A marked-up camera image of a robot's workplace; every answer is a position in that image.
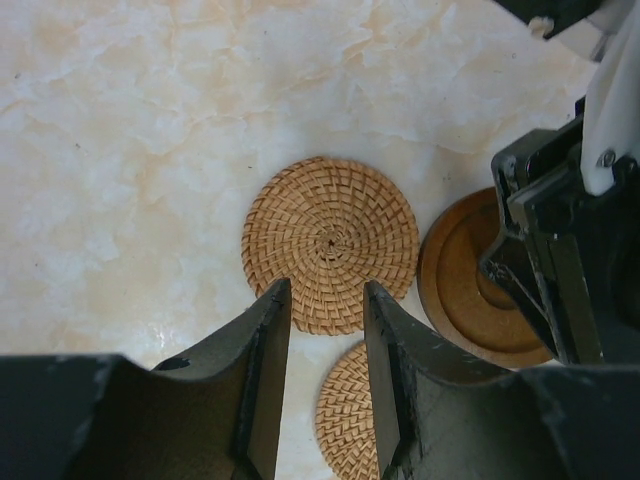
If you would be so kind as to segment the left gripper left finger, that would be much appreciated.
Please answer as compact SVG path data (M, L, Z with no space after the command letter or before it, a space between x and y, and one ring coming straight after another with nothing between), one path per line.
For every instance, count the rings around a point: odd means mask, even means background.
M271 479L291 285L145 369L120 354L1 360L5 479Z

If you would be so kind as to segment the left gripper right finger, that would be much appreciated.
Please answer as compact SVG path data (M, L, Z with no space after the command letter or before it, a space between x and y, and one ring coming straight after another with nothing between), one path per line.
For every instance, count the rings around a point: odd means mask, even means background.
M385 479L635 479L639 370L483 361L363 290L375 440Z

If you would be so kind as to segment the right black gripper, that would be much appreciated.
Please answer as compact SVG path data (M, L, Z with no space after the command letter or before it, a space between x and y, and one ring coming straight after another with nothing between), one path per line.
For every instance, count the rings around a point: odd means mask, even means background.
M481 256L534 333L564 364L639 361L639 167L606 152L613 186L580 171L583 101L557 130L535 129L491 162L500 230Z

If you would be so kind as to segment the woven rattan coaster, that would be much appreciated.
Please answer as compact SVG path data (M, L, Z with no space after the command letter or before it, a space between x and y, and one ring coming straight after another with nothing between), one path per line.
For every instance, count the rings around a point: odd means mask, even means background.
M296 162L270 179L241 237L254 293L289 279L292 322L314 335L362 330L369 281L403 299L418 253L417 221L401 190L366 164L327 157Z
M341 479L380 477L366 344L346 352L326 376L315 413L318 446Z

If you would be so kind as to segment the dark wooden coaster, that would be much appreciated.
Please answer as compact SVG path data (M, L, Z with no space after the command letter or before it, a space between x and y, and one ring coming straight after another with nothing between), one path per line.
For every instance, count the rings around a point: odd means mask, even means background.
M514 301L480 270L500 227L495 190L472 193L447 208L421 246L417 289L436 331L476 357L504 368L551 359Z

